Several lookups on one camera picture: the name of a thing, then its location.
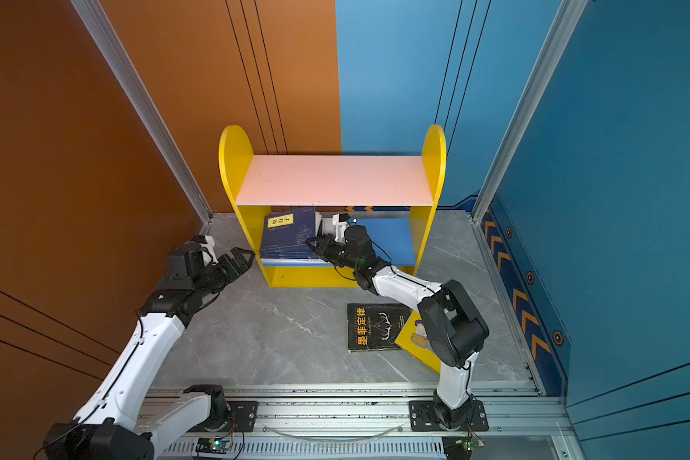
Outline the white book with dark bars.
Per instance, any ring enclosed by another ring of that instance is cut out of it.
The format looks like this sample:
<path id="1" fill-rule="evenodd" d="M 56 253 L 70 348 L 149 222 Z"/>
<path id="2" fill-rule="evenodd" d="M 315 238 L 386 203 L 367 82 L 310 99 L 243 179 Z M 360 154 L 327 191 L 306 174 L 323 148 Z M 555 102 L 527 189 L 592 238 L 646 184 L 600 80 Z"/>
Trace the white book with dark bars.
<path id="1" fill-rule="evenodd" d="M 311 268 L 312 266 L 326 266 L 320 259 L 269 259 L 262 260 L 264 266 L 274 266 L 274 268 Z"/>

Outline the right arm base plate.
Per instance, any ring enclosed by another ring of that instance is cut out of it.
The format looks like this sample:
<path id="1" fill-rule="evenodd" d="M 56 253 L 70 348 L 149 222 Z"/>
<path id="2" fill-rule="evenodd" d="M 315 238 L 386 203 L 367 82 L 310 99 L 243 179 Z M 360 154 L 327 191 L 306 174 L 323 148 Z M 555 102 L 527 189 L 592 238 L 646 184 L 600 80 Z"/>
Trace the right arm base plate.
<path id="1" fill-rule="evenodd" d="M 490 429 L 483 402 L 470 398 L 457 409 L 441 401 L 410 401 L 409 421 L 412 431 L 486 432 Z"/>

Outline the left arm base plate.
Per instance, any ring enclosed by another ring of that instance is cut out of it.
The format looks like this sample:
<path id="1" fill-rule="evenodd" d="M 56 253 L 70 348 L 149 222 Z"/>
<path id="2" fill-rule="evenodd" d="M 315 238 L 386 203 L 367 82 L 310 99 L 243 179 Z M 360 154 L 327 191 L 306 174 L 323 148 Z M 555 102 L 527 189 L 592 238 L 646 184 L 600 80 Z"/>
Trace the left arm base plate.
<path id="1" fill-rule="evenodd" d="M 195 425 L 188 433 L 221 433 L 230 431 L 251 433 L 256 426 L 259 403 L 257 401 L 232 401 L 220 421 L 205 421 Z"/>

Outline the black book yellow title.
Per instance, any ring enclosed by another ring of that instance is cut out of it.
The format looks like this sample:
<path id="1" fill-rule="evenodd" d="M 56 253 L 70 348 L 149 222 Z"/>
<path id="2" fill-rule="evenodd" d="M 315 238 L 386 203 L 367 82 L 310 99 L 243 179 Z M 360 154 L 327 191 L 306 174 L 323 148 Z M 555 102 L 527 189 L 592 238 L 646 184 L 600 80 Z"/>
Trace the black book yellow title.
<path id="1" fill-rule="evenodd" d="M 349 352 L 395 351 L 396 343 L 412 310 L 402 304 L 347 305 L 347 349 Z"/>

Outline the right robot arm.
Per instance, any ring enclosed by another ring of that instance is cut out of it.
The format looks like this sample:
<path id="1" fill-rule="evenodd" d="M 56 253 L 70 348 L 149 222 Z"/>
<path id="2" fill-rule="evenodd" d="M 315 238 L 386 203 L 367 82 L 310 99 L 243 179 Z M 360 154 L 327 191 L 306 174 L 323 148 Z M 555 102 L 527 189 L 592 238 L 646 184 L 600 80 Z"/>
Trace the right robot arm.
<path id="1" fill-rule="evenodd" d="M 475 364 L 490 329 L 463 285 L 420 279 L 381 258 L 362 225 L 344 230 L 343 240 L 331 234 L 306 240 L 307 247 L 335 268 L 350 268 L 364 291 L 395 300 L 417 312 L 431 351 L 441 362 L 433 395 L 434 413 L 442 429 L 471 425 L 479 400 L 473 396 Z"/>

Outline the yellow cartoon cover book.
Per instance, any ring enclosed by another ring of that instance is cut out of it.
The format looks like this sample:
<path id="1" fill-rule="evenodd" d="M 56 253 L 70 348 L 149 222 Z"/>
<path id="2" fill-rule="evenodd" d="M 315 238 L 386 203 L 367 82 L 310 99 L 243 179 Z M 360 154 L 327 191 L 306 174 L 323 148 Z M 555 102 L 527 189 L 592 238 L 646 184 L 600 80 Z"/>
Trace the yellow cartoon cover book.
<path id="1" fill-rule="evenodd" d="M 412 312 L 400 331 L 396 344 L 430 370 L 440 373 L 442 361 L 430 348 L 427 330 L 418 312 Z"/>

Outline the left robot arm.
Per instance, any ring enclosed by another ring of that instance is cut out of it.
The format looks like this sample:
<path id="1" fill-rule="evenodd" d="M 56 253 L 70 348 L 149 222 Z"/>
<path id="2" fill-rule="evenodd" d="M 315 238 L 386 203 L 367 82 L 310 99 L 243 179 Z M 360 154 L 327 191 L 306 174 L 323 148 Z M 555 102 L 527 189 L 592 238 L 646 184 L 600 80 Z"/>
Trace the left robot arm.
<path id="1" fill-rule="evenodd" d="M 190 429 L 232 433 L 235 416 L 224 390 L 196 384 L 146 423 L 138 416 L 155 376 L 193 317 L 251 269 L 252 250 L 220 256 L 210 236 L 197 235 L 167 256 L 167 272 L 138 310 L 128 344 L 87 403 L 55 424 L 39 452 L 50 459 L 155 459 Z"/>

